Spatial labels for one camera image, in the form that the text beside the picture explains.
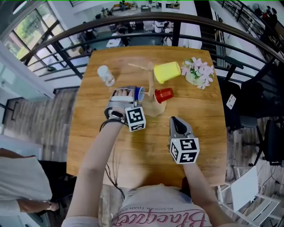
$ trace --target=black office chair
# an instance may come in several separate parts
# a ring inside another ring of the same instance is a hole
[[[270,165],[278,165],[284,167],[284,152],[283,152],[283,121],[268,120],[265,127],[264,140],[257,127],[257,134],[259,137],[259,144],[244,143],[243,145],[257,146],[259,151],[257,153],[254,164],[250,163],[249,166],[257,164],[262,152],[264,153],[264,160],[269,161]]]
[[[225,56],[225,61],[230,63],[231,67],[227,73],[226,78],[225,79],[218,78],[218,81],[223,101],[226,127],[229,127],[229,132],[247,127],[249,128],[256,127],[257,126],[256,117],[250,117],[240,114],[239,110],[241,109],[240,106],[242,105],[241,88],[237,84],[229,81],[236,67],[243,69],[244,66],[242,65],[241,62],[228,56]],[[236,101],[232,109],[230,109],[227,106],[227,102],[231,95],[233,95],[236,98]]]

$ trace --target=chair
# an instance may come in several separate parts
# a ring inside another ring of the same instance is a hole
[[[244,66],[242,65],[241,62],[228,56],[225,56],[225,61],[230,63],[231,67],[227,73],[226,78],[225,79],[218,78],[218,81],[223,101],[226,126],[229,127],[229,132],[244,127],[256,127],[257,118],[240,114],[239,109],[240,105],[242,104],[242,102],[240,102],[241,88],[237,84],[229,81],[236,67],[243,69]],[[236,98],[236,101],[233,107],[230,109],[227,106],[227,102],[231,95],[233,95]]]
[[[218,186],[218,199],[219,204],[226,207],[230,211],[234,212],[240,218],[248,222],[250,225],[255,227],[260,226],[264,220],[268,217],[275,218],[275,216],[270,215],[276,206],[280,203],[279,200],[270,198],[258,193],[258,182],[257,182],[257,170],[256,166],[251,167],[234,167],[237,169],[238,179],[233,183],[225,183],[227,187],[221,189]],[[240,169],[249,169],[244,175],[240,175]],[[224,198],[222,193],[230,189],[232,193],[233,208],[229,207],[224,203]],[[247,216],[239,212],[239,210],[246,205],[249,201],[253,202],[256,197],[263,199],[262,203],[256,207]]]
[[[257,153],[256,160],[254,164],[250,163],[249,166],[255,166],[262,154],[264,153],[264,158],[269,161],[270,165],[279,165],[284,167],[284,153],[283,153],[283,127],[279,128],[276,124],[278,121],[268,120],[265,127],[264,140],[262,139],[261,132],[257,127],[257,135],[259,137],[259,144],[256,143],[244,143],[243,145],[257,146],[259,151]]]

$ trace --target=blue cup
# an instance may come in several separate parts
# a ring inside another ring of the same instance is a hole
[[[144,96],[145,96],[145,88],[144,87],[136,87],[135,88],[135,95],[134,95],[135,100],[142,102]]]

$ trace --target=white t-shirt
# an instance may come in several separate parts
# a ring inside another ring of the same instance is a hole
[[[18,215],[18,199],[51,198],[48,178],[36,157],[0,157],[0,216]]]
[[[146,186],[128,192],[122,208],[114,215],[113,227],[210,227],[206,212],[178,188]],[[70,217],[62,227],[99,227],[97,218]]]

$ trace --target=white chair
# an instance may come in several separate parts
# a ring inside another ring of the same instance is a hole
[[[224,189],[221,189],[221,186],[218,186],[219,204],[234,212],[236,215],[238,215],[243,220],[255,227],[259,227],[267,217],[275,218],[273,215],[270,214],[276,208],[280,201],[258,193],[256,166],[235,166],[234,168],[237,169],[238,179],[231,184],[226,182],[225,185],[227,185],[227,187],[225,187]],[[241,176],[240,169],[249,170]],[[230,208],[226,203],[224,203],[222,193],[228,189],[230,189],[232,193],[233,208]],[[239,210],[244,205],[246,205],[249,201],[252,202],[253,200],[255,200],[256,197],[260,197],[264,200],[258,207],[255,208],[255,210],[253,210],[247,216],[239,212]]]

